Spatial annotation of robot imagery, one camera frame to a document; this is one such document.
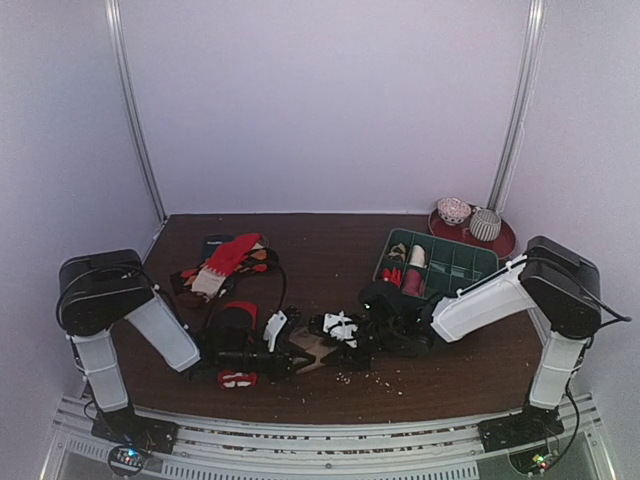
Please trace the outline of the red sock pair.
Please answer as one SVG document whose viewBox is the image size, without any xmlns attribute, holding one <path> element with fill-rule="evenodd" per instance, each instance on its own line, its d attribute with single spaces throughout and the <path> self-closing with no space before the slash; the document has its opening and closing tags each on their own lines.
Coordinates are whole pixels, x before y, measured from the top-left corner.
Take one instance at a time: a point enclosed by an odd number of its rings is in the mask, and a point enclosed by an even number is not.
<svg viewBox="0 0 640 480">
<path fill-rule="evenodd" d="M 223 390 L 253 387 L 258 373 L 246 355 L 253 352 L 257 306 L 245 301 L 228 303 L 215 320 L 218 384 Z"/>
</svg>

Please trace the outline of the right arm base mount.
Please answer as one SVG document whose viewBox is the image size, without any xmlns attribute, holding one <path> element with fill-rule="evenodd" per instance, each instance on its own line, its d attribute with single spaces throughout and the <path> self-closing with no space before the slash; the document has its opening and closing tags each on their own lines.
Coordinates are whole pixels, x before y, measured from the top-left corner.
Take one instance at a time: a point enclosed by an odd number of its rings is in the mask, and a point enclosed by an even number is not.
<svg viewBox="0 0 640 480">
<path fill-rule="evenodd" d="M 541 409 L 526 403 L 518 413 L 481 421 L 479 437 L 485 453 L 511 449 L 559 436 L 565 431 L 558 408 Z"/>
</svg>

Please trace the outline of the tan ribbed sock pair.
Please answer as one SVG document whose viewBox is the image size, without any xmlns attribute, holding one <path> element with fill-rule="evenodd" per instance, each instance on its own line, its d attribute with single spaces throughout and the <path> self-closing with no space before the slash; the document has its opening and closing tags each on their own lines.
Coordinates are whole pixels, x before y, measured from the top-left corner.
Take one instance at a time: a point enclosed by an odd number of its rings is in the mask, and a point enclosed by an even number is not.
<svg viewBox="0 0 640 480">
<path fill-rule="evenodd" d="M 306 326 L 295 328 L 289 340 L 306 353 L 315 355 L 318 358 L 318 368 L 315 370 L 324 367 L 322 365 L 322 358 L 327 355 L 333 347 L 333 345 L 327 344 L 322 337 L 312 334 Z"/>
</svg>

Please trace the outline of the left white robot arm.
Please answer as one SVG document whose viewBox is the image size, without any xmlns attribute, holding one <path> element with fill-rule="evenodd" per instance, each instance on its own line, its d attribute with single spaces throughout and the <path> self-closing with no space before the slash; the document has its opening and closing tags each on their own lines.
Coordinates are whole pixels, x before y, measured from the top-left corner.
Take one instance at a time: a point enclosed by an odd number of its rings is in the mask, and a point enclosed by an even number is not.
<svg viewBox="0 0 640 480">
<path fill-rule="evenodd" d="M 131 249 L 79 256 L 59 270 L 56 321 L 71 342 L 106 429 L 123 444 L 137 442 L 144 424 L 131 406 L 111 332 L 130 324 L 174 371 L 215 379 L 224 387 L 249 386 L 260 376 L 275 382 L 312 366 L 316 356 L 290 339 L 300 318 L 294 307 L 276 311 L 265 328 L 250 302 L 230 302 L 191 332 L 165 292 Z"/>
</svg>

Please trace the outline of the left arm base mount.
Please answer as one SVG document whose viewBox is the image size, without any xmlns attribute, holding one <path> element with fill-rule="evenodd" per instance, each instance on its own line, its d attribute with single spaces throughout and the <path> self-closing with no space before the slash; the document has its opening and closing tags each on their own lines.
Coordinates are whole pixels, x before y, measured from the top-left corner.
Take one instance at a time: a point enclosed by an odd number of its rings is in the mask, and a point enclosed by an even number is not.
<svg viewBox="0 0 640 480">
<path fill-rule="evenodd" d="M 91 429 L 94 437 L 162 454 L 173 452 L 177 434 L 176 423 L 140 416 L 132 407 L 113 412 L 98 409 Z"/>
</svg>

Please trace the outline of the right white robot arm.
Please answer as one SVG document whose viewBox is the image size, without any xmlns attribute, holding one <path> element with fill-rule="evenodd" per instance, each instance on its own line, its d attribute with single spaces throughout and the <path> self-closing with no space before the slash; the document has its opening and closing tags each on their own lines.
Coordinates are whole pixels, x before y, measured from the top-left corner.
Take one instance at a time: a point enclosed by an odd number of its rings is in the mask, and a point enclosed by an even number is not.
<svg viewBox="0 0 640 480">
<path fill-rule="evenodd" d="M 537 310 L 549 334 L 531 380 L 529 406 L 513 419 L 519 440 L 535 440 L 551 424 L 551 413 L 579 368 L 579 357 L 602 325 L 600 272 L 576 252 L 544 237 L 485 278 L 452 293 L 437 292 L 410 307 L 401 290 L 379 280 L 359 294 L 362 316 L 326 313 L 312 330 L 342 345 L 357 359 L 373 349 L 409 357 L 462 340 L 514 314 Z"/>
</svg>

